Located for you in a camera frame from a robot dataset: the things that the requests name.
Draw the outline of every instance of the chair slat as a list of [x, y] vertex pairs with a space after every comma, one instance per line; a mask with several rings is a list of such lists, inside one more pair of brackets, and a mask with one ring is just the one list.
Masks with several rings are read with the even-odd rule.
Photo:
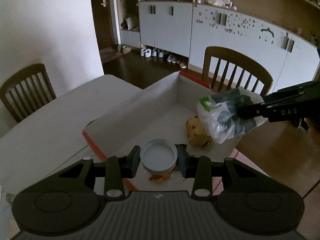
[[255, 84], [253, 85], [253, 88], [251, 90], [251, 92], [255, 92], [257, 86], [258, 86], [258, 83], [259, 83], [259, 79], [256, 80]]
[[21, 102], [24, 110], [26, 111], [26, 113], [27, 113], [28, 115], [31, 115], [31, 113], [29, 112], [28, 108], [26, 107], [26, 104], [24, 103], [24, 101], [23, 101], [23, 99], [22, 99], [22, 96], [20, 95], [17, 87], [14, 87], [14, 91], [16, 92], [16, 94], [17, 94], [17, 96], [18, 96], [18, 98], [19, 98], [19, 100], [20, 100], [20, 102]]
[[219, 87], [218, 87], [218, 92], [222, 89], [222, 86], [224, 84], [224, 81], [226, 79], [226, 75], [227, 75], [227, 72], [228, 72], [228, 67], [229, 67], [229, 62], [227, 61], [226, 66], [224, 67], [224, 70], [223, 70], [223, 74], [222, 74], [221, 80], [220, 80], [220, 84], [219, 84]]
[[220, 68], [220, 63], [221, 63], [221, 58], [218, 59], [216, 70], [214, 71], [214, 75], [213, 75], [213, 79], [212, 79], [212, 83], [211, 83], [211, 90], [213, 90], [214, 84], [217, 80], [217, 76], [218, 76], [218, 72], [219, 72], [219, 68]]
[[54, 90], [53, 90], [52, 85], [51, 85], [51, 83], [50, 83], [50, 80], [49, 80], [49, 77], [48, 77], [47, 72], [44, 71], [44, 72], [41, 72], [41, 74], [42, 74], [42, 76], [43, 76], [43, 79], [44, 79], [45, 84], [47, 85], [47, 88], [48, 88], [48, 90], [49, 90], [49, 93], [50, 93], [50, 95], [51, 95], [52, 100], [56, 99], [57, 97], [56, 97], [56, 95], [55, 95], [55, 93], [54, 93]]
[[235, 78], [236, 71], [237, 71], [237, 65], [235, 65], [235, 67], [233, 68], [233, 72], [231, 74], [231, 77], [230, 77], [230, 80], [229, 80], [229, 83], [228, 83], [228, 86], [227, 86], [227, 90], [229, 90], [231, 88], [233, 79]]
[[43, 93], [43, 95], [44, 95], [45, 100], [47, 100], [47, 103], [49, 103], [49, 102], [50, 102], [50, 101], [49, 101], [49, 98], [48, 98], [46, 92], [44, 91], [43, 85], [42, 85], [42, 83], [41, 83], [41, 80], [40, 80], [38, 74], [36, 74], [36, 79], [37, 79], [38, 84], [39, 84], [39, 87], [40, 87], [40, 89], [41, 89], [41, 91], [42, 91], [42, 93]]
[[241, 84], [243, 75], [244, 75], [244, 69], [242, 69], [242, 72], [241, 72], [241, 74], [240, 74], [240, 77], [239, 77], [239, 79], [238, 79], [238, 83], [237, 83], [236, 87], [240, 87], [240, 84]]
[[40, 96], [40, 92], [39, 92], [38, 88], [36, 87], [35, 81], [33, 80], [33, 77], [32, 77], [32, 76], [30, 77], [30, 80], [31, 80], [33, 89], [35, 90], [35, 92], [36, 92], [36, 94], [37, 94], [40, 102], [42, 103], [42, 106], [44, 106], [45, 103], [43, 102], [43, 100], [42, 100], [42, 98], [41, 98], [41, 96]]
[[27, 103], [29, 104], [29, 107], [31, 108], [31, 110], [32, 110], [33, 112], [35, 112], [35, 109], [33, 108], [33, 105], [31, 104], [31, 101], [30, 101], [30, 99], [29, 99], [26, 91], [24, 90], [24, 87], [22, 86], [21, 82], [19, 83], [19, 86], [20, 86], [20, 88], [21, 88], [21, 91], [22, 91], [22, 93], [23, 93], [23, 95], [24, 95]]
[[38, 107], [38, 109], [40, 109], [40, 106], [38, 105], [38, 102], [36, 101], [35, 95], [33, 94], [33, 91], [31, 90], [31, 87], [30, 87], [28, 81], [25, 80], [24, 82], [26, 83], [27, 89], [28, 89], [30, 96], [32, 97], [36, 107]]
[[247, 89], [251, 80], [252, 74], [249, 75], [246, 84], [244, 85], [244, 89]]
[[26, 118], [26, 116], [25, 116], [24, 113], [22, 112], [22, 110], [21, 110], [21, 108], [20, 108], [20, 106], [19, 106], [16, 98], [15, 98], [14, 95], [12, 94], [11, 90], [9, 91], [9, 94], [10, 94], [10, 96], [11, 96], [11, 98], [12, 98], [12, 101], [13, 101], [14, 105], [16, 106], [16, 108], [18, 109], [18, 111], [20, 112], [20, 114], [22, 115], [22, 117], [23, 117], [23, 118]]

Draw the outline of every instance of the white cabinet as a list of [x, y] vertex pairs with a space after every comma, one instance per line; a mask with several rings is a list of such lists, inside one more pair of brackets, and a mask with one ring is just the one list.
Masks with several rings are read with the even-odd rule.
[[280, 76], [276, 81], [274, 92], [285, 87], [313, 80], [319, 64], [316, 46], [293, 35], [289, 40], [288, 55]]
[[140, 18], [140, 36], [141, 43], [148, 46], [155, 46], [155, 24], [156, 14], [154, 11], [155, 2], [140, 2], [139, 3], [139, 18]]
[[189, 56], [192, 3], [140, 2], [141, 43]]
[[[288, 51], [284, 44], [292, 37], [283, 29], [234, 11], [225, 10], [206, 5], [196, 5], [193, 8], [193, 25], [191, 36], [191, 49], [189, 63], [203, 68], [205, 49], [209, 46], [219, 46], [238, 51], [262, 65], [272, 76], [273, 87], [280, 75]], [[222, 76], [224, 63], [219, 69]], [[212, 58], [210, 72], [214, 72], [217, 59]], [[226, 79], [231, 76], [233, 68], [229, 68]], [[234, 80], [239, 78], [241, 70], [238, 69]], [[245, 73], [241, 85], [246, 83], [249, 73]], [[251, 89], [256, 79], [249, 84]], [[263, 85], [259, 83], [257, 92]]]
[[140, 33], [133, 30], [120, 30], [121, 44], [141, 48]]

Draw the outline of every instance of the white box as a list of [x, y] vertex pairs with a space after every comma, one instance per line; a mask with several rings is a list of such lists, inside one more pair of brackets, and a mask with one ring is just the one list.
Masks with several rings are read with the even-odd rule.
[[[175, 72], [163, 78], [88, 125], [83, 135], [95, 154], [103, 161], [118, 154], [128, 155], [135, 145], [141, 147], [154, 138], [187, 144], [186, 121], [197, 115], [198, 100], [211, 95], [212, 91], [182, 75], [185, 74]], [[223, 162], [239, 140], [240, 137], [235, 137], [213, 144], [210, 151], [201, 151], [201, 154], [212, 161]], [[135, 178], [125, 180], [124, 184], [130, 190], [191, 191], [194, 180], [176, 184], [168, 179], [159, 184], [149, 178], [150, 174], [140, 163]]]

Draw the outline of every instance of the plastic bag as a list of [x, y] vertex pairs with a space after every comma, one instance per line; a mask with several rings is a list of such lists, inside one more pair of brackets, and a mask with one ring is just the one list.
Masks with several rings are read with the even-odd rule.
[[221, 144], [226, 139], [244, 135], [267, 120], [262, 116], [244, 120], [236, 114], [241, 106], [262, 102], [258, 94], [234, 88], [201, 98], [197, 105], [198, 116], [207, 134], [215, 143]]

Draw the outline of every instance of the door handle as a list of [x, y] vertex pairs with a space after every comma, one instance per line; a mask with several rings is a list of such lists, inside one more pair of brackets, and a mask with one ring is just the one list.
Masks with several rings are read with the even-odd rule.
[[290, 44], [289, 44], [289, 49], [288, 51], [291, 53], [293, 50], [293, 46], [294, 46], [294, 40], [290, 40]]
[[103, 7], [107, 7], [107, 0], [102, 0], [102, 4], [101, 5], [103, 5]]

